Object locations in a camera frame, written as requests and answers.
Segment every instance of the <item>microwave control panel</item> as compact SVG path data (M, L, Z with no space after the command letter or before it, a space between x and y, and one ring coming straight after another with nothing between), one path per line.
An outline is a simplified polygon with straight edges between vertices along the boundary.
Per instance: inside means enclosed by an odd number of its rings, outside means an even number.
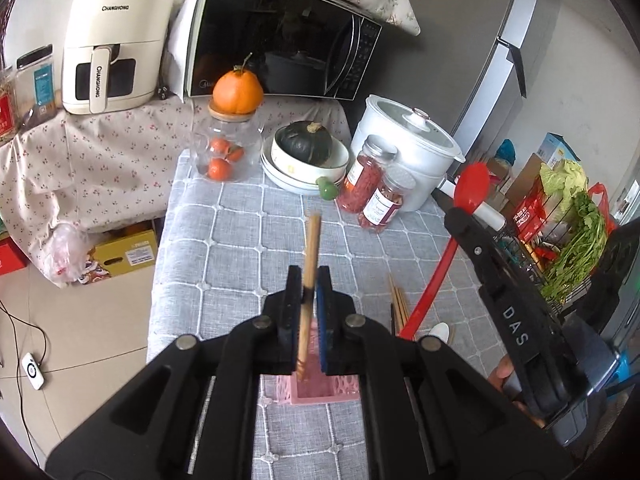
M366 18L360 23L360 37L351 67L335 94L337 99L352 100L356 96L362 76L371 58L373 47L376 45L382 27Z

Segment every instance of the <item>floral tablecloth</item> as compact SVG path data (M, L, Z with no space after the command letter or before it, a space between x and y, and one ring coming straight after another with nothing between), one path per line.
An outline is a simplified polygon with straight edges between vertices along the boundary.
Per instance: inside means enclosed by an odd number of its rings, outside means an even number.
M266 134L296 120L348 132L332 100L267 96L257 114ZM0 217L42 270L43 244L61 222L104 232L162 216L178 155L207 120L206 100L177 97L94 116L61 110L0 147Z

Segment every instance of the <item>red plastic bag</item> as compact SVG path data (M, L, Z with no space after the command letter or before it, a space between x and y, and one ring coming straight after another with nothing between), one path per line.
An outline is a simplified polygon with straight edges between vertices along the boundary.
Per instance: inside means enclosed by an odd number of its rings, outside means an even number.
M513 220L518 228L518 238L524 243L531 240L546 222L545 192L537 177L529 194L516 208Z
M607 196L607 189L604 187L604 184L596 183L591 186L587 192L589 198L593 199L593 195L602 195L600 199L600 203L598 204L598 209L604 216L604 224L607 229L607 235L610 235L613 229L616 228L615 222L609 216L609 197Z

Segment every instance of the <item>red spoon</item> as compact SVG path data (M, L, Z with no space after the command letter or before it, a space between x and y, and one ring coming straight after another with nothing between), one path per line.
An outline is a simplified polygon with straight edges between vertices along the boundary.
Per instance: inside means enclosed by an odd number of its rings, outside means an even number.
M489 195L489 170L486 164L482 162L476 162L469 165L460 175L458 183L456 184L456 190L453 192L453 205L464 209L470 215L478 209L478 206L484 202ZM449 239L447 247L442 253L442 257L438 262L438 266L429 281L429 285L424 289L418 304L415 306L414 311L409 316L406 324L400 331L400 337L404 339L413 340L414 335L420 323L427 315L427 311L431 307L436 294L442 286L444 277L447 275L447 271L453 261L453 256L456 254L458 248L458 242L453 238Z

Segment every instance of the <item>microwave oven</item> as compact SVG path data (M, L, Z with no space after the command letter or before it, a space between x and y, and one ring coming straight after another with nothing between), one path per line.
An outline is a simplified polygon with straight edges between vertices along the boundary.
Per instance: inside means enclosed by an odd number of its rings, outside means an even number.
M265 94L352 100L381 28L341 0L197 0L184 91L210 95L251 54Z

